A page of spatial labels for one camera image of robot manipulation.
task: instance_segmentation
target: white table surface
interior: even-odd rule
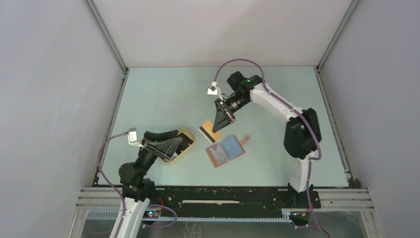
[[[263,67],[267,83],[293,104],[318,115],[322,134],[323,158],[313,162],[315,186],[348,186],[328,115],[312,67]],[[235,71],[245,77],[260,74],[255,67],[226,67],[218,87],[229,95],[226,79]],[[214,122],[215,96],[207,95],[217,67],[131,68],[112,134],[136,127],[140,136],[146,131],[164,132],[188,128],[196,137],[195,147],[173,165],[156,160],[146,178],[156,185],[198,186],[286,186],[287,163],[292,159],[283,147],[285,124],[264,108],[249,103],[235,113],[236,122],[221,130],[223,138],[250,136],[246,153],[214,168],[205,149],[210,142],[198,131],[206,120]],[[103,163],[105,175],[119,183],[118,168],[137,159],[139,147],[128,145],[121,137],[109,143]],[[98,184],[106,184],[102,176]]]

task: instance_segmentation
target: metal frame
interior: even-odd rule
[[[101,15],[99,14],[98,9],[96,8],[93,0],[84,0],[89,12],[92,14],[93,19],[95,20],[99,30],[101,31],[102,35],[104,36],[105,41],[107,42],[108,46],[110,47],[112,53],[114,54],[115,58],[117,59],[122,71],[124,72],[124,78],[122,80],[121,87],[118,92],[118,96],[115,100],[114,110],[109,120],[109,127],[107,128],[105,138],[110,136],[112,132],[112,128],[115,123],[115,114],[118,111],[120,101],[122,98],[122,93],[124,91],[126,79],[128,76],[128,68],[126,67]],[[331,106],[328,93],[326,91],[324,82],[322,80],[322,76],[320,70],[325,65],[332,49],[334,48],[337,40],[339,39],[340,35],[342,34],[349,18],[352,16],[354,10],[358,6],[360,0],[353,0],[350,4],[349,8],[346,11],[340,25],[338,26],[333,38],[331,39],[327,49],[325,50],[322,58],[320,59],[318,65],[314,67],[315,74],[317,77],[317,81],[319,84],[319,88],[321,90],[322,98],[324,100],[327,114],[333,129],[334,137],[337,143],[337,147],[340,152],[340,157],[343,163],[343,168],[346,173],[346,176],[351,183],[352,179],[355,178],[353,174],[352,165],[346,155],[346,150],[341,140],[340,129],[337,125],[335,120],[335,116],[333,113],[333,107]],[[315,191],[319,193],[320,201],[321,201],[321,208],[316,209],[317,211],[321,212],[328,212],[328,211],[359,211],[362,216],[362,220],[365,226],[365,230],[367,233],[368,238],[382,238],[383,234],[380,229],[380,225],[378,219],[376,217],[376,213],[373,208],[372,201],[370,199],[370,195],[367,189],[353,189],[353,188],[315,188]],[[79,199],[77,201],[76,207],[74,209],[71,222],[69,224],[69,235],[68,238],[80,238],[82,235],[83,227],[85,221],[88,217],[89,211],[94,209],[96,211],[112,211],[117,210],[119,208],[120,198],[117,196],[115,191],[110,187],[85,187],[81,189]],[[291,211],[298,211],[298,209],[283,209],[282,212],[287,214]],[[192,218],[181,218],[181,220],[190,220]],[[246,221],[258,221],[256,219],[247,219]],[[277,222],[277,220],[267,220],[269,222]]]

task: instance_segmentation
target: black stripe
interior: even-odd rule
[[[202,126],[200,126],[198,129],[200,129],[200,131],[202,132],[202,133],[204,133],[204,135],[205,136],[207,136],[207,138],[211,141],[211,142],[213,142],[213,143],[215,143],[216,141],[213,139],[213,137],[206,131],[206,130],[204,130],[204,128],[202,127]]]

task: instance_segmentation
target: white wall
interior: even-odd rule
[[[419,237],[420,1],[364,0],[322,74],[385,236]]]
[[[0,237],[64,237],[122,72],[82,0],[0,3]]]
[[[128,66],[316,65],[350,2],[95,1]]]

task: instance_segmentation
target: wall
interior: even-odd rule
[[[418,237],[420,1],[365,0],[322,70],[386,237]]]
[[[96,0],[128,66],[316,65],[351,0]]]
[[[64,237],[122,72],[81,0],[0,3],[0,231]]]

